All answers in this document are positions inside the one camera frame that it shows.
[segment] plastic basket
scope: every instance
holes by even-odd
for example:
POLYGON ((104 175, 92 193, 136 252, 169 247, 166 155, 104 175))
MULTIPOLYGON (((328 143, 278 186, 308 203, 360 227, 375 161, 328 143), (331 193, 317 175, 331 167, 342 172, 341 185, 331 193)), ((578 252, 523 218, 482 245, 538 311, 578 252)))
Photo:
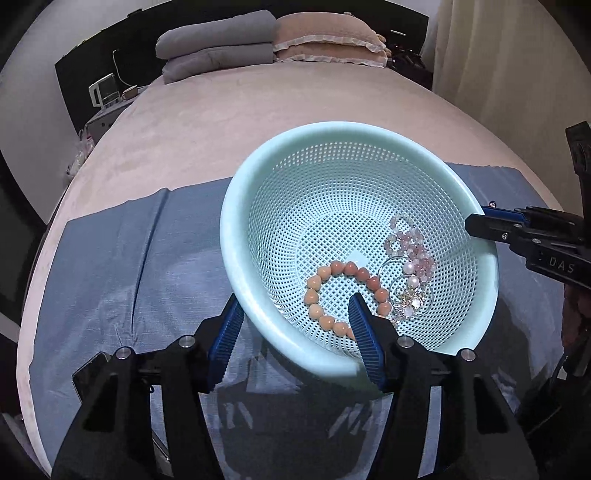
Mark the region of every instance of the plastic basket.
MULTIPOLYGON (((302 368, 346 382, 366 378, 359 350, 308 317, 306 280, 332 260, 375 273, 387 259, 390 218, 408 216, 438 267, 431 308, 398 332, 437 352, 474 348, 496 305, 498 267, 494 244, 466 233, 471 213, 482 209, 461 179, 408 138, 371 125, 311 124, 269 140, 236 172, 222 207, 222 256, 261 334, 302 368)), ((322 287, 320 303, 347 321, 356 291, 372 305, 367 289, 342 276, 322 287)))

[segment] black smartphone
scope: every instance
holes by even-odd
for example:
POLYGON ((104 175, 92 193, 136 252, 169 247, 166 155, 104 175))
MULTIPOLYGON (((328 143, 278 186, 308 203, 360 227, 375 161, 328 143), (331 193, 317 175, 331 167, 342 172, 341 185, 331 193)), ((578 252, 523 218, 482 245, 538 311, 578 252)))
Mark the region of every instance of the black smartphone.
MULTIPOLYGON (((111 360, 110 355, 104 352, 99 352, 74 372, 72 375, 72 383, 74 384, 74 389, 76 390, 80 402, 84 402, 84 399, 90 393, 93 383, 99 376, 100 371, 107 363, 109 363, 109 360, 111 360)), ((152 440, 154 441, 154 452, 156 454, 156 460, 160 467, 160 471, 164 475, 172 476, 173 472, 170 467, 170 457, 166 445, 162 443, 154 431, 152 431, 152 440)))

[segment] pink pillow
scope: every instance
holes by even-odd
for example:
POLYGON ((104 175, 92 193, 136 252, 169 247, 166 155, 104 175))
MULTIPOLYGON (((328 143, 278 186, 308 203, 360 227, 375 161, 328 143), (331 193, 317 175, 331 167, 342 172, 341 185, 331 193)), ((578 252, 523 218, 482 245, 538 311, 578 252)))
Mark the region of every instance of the pink pillow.
POLYGON ((377 53, 365 47, 351 45, 335 45, 330 43, 304 43, 294 45, 286 50, 275 52, 277 61, 328 61, 339 63, 356 63, 369 67, 385 67, 388 57, 386 52, 377 53))
POLYGON ((300 12, 277 19, 274 51, 303 43, 336 43, 365 47, 374 53, 385 45, 364 21, 330 12, 300 12))

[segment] pearl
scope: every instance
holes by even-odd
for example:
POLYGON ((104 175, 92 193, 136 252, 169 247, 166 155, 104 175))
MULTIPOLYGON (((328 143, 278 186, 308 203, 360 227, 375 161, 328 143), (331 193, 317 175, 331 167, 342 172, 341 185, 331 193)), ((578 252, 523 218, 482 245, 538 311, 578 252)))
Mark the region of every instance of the pearl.
POLYGON ((333 332, 337 337, 344 337, 347 334, 349 324, 346 322, 336 322, 333 325, 333 332))
POLYGON ((387 301, 380 303, 378 305, 378 315, 381 317, 385 317, 391 311, 392 311, 392 306, 387 301))
POLYGON ((343 272, 348 277, 353 277, 357 273, 357 265, 354 262, 347 262, 343 272))
POLYGON ((388 296, 388 290, 386 290, 385 288, 379 288, 374 293, 375 301, 377 301, 378 303, 383 303, 386 300, 388 300, 388 296))
POLYGON ((318 297, 318 293, 316 290, 312 290, 311 288, 306 292, 304 295, 304 303, 306 305, 312 305, 313 303, 318 303, 320 298, 318 297))
POLYGON ((405 275, 412 275, 414 273, 414 263, 413 262, 406 262, 402 266, 402 271, 405 275))
POLYGON ((316 270, 316 274, 322 279, 322 281, 327 281, 332 275, 332 270, 330 267, 319 267, 318 270, 316 270))
POLYGON ((319 275, 314 275, 314 276, 308 278, 306 285, 308 288, 318 291, 318 290, 320 290, 320 287, 322 286, 322 279, 320 278, 319 275))
POLYGON ((369 280, 370 277, 371 274, 369 273, 369 270, 367 268, 360 268, 359 270, 357 270, 357 273, 355 274, 355 278, 357 279, 357 281, 360 282, 366 282, 369 280))
POLYGON ((335 260, 333 262, 330 262, 330 269, 332 271, 333 276, 338 277, 345 269, 345 264, 343 262, 335 260))
POLYGON ((308 309, 308 315, 312 320, 318 320, 324 315, 324 308, 314 303, 313 305, 310 305, 310 308, 308 309))
POLYGON ((318 319, 318 323, 325 332, 328 332, 335 324, 335 318, 330 315, 323 315, 318 319))
POLYGON ((379 277, 371 277, 365 284, 371 291, 376 291, 382 288, 379 282, 379 277))
POLYGON ((407 280, 407 285, 410 288, 417 288, 420 284, 421 284, 421 281, 415 275, 413 275, 412 277, 409 277, 407 280))

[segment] silver bolt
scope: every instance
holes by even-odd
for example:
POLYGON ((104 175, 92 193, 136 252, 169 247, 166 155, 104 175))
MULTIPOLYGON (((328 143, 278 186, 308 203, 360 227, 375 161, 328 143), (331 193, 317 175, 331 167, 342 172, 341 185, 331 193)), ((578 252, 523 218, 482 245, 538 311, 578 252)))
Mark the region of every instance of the silver bolt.
POLYGON ((195 337, 193 335, 185 335, 178 339, 178 344, 183 348, 191 348, 195 345, 195 337))
POLYGON ((120 349, 118 349, 115 352, 115 356, 119 359, 119 360, 125 360, 127 357, 129 357, 131 355, 131 348, 129 348, 128 346, 122 346, 120 349))
POLYGON ((411 348, 414 345, 414 340, 407 336, 398 337, 398 344, 402 348, 411 348))
POLYGON ((466 362, 472 362, 476 359, 476 354, 469 348, 464 348, 464 350, 460 352, 460 355, 466 362))

